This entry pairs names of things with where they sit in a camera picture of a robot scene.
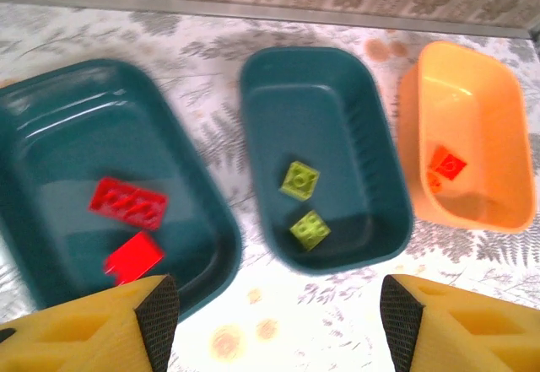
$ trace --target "orange stain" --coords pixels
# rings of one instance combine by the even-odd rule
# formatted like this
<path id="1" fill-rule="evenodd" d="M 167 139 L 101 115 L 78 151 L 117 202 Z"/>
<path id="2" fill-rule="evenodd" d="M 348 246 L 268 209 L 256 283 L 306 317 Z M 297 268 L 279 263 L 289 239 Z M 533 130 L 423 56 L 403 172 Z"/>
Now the orange stain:
<path id="1" fill-rule="evenodd" d="M 222 362 L 232 362 L 241 357 L 245 350 L 246 337 L 238 326 L 221 326 L 213 332 L 210 339 L 212 358 Z"/>
<path id="2" fill-rule="evenodd" d="M 17 82 L 18 81 L 16 79 L 13 79 L 13 78 L 4 79 L 3 81 L 0 81 L 0 88 L 7 87 L 8 85 L 15 84 Z"/>
<path id="3" fill-rule="evenodd" d="M 396 57 L 406 57 L 408 54 L 407 46 L 401 41 L 390 43 L 390 51 Z"/>
<path id="4" fill-rule="evenodd" d="M 374 62 L 385 62 L 390 57 L 388 46 L 379 39 L 369 39 L 365 42 L 364 49 Z"/>
<path id="5" fill-rule="evenodd" d="M 254 288 L 249 291 L 247 294 L 247 298 L 250 301 L 250 305 L 254 305 L 257 302 L 260 302 L 262 300 L 262 293 L 259 288 Z"/>
<path id="6" fill-rule="evenodd" d="M 274 319 L 265 319 L 256 325 L 256 336 L 261 341 L 270 341 L 278 334 L 278 322 Z"/>

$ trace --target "red lego piece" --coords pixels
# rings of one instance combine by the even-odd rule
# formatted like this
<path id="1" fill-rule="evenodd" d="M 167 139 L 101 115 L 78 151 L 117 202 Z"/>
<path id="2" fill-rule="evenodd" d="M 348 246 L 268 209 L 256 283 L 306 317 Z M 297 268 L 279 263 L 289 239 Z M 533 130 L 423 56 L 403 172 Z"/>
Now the red lego piece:
<path id="1" fill-rule="evenodd" d="M 467 163 L 465 161 L 451 154 L 446 148 L 439 146 L 433 154 L 429 167 L 450 181 L 453 181 L 466 165 Z"/>
<path id="2" fill-rule="evenodd" d="M 165 215 L 166 195 L 103 178 L 97 186 L 89 210 L 148 230 L 156 230 Z"/>
<path id="3" fill-rule="evenodd" d="M 134 235 L 105 260 L 107 275 L 116 274 L 116 285 L 139 279 L 165 256 L 164 252 L 143 231 Z"/>

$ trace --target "lime green lego brick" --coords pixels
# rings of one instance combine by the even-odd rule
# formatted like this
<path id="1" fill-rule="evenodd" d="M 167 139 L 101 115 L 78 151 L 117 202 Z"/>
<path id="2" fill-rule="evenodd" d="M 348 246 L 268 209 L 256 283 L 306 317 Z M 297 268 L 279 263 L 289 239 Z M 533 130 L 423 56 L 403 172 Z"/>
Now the lime green lego brick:
<path id="1" fill-rule="evenodd" d="M 285 176 L 285 181 L 283 181 L 279 190 L 301 201 L 305 201 L 313 194 L 318 179 L 319 171 L 299 161 L 295 161 L 290 165 Z"/>
<path id="2" fill-rule="evenodd" d="M 307 213 L 293 227 L 291 233 L 308 251 L 323 241 L 330 234 L 330 229 L 315 210 Z"/>

